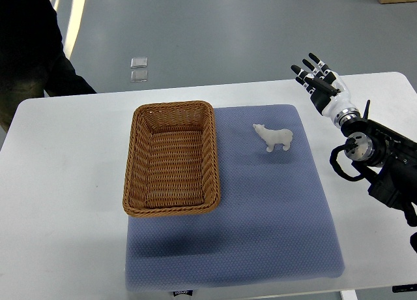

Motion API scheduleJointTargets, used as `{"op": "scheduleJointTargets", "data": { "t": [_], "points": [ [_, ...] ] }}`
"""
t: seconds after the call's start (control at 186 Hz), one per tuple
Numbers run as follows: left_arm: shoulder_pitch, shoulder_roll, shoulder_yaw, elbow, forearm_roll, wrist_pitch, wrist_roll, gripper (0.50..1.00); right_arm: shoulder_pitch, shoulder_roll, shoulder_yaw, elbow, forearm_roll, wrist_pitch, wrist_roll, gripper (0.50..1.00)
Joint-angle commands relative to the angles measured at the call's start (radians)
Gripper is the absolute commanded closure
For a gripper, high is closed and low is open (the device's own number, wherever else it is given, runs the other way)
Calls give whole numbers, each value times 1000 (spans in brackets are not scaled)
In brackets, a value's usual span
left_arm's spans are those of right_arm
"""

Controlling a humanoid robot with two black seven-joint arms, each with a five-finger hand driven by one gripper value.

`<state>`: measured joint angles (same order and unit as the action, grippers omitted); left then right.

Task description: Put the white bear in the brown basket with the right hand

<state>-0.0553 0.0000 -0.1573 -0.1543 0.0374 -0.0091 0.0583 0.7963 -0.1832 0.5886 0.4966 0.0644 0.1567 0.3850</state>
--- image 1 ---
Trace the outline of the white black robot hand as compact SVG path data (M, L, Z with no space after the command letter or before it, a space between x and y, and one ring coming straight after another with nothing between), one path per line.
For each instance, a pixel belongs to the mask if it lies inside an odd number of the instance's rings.
M358 108L351 102L351 93L339 74L315 54L309 53L302 63L303 69L292 65L295 80L307 91L315 109L333 124L341 128L342 124L360 116Z

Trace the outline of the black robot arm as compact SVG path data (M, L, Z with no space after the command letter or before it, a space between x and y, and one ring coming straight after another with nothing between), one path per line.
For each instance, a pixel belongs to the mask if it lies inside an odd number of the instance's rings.
M348 181L367 180L368 194L385 206L404 213L416 226L416 142L368 118L349 112L341 120L343 145L334 148L330 164Z

